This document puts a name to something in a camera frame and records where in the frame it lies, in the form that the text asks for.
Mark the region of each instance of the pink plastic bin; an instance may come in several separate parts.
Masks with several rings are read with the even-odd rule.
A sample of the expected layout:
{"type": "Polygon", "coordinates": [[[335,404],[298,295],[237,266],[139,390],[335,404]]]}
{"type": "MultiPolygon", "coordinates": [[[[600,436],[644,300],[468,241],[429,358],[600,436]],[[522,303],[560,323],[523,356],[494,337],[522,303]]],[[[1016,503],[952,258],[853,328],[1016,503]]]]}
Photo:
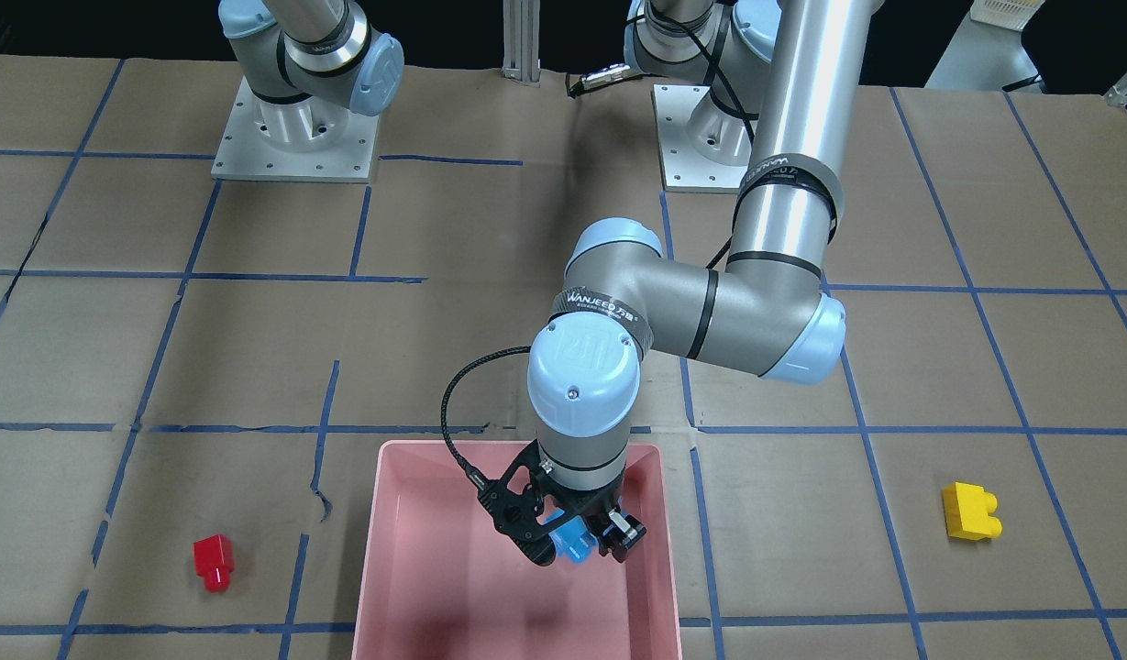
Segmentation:
{"type": "MultiPolygon", "coordinates": [[[[458,447],[496,478],[522,443],[458,447]]],[[[629,446],[622,506],[648,532],[624,564],[534,567],[441,440],[384,444],[372,501],[354,660],[681,660],[658,447],[629,446]]]]}

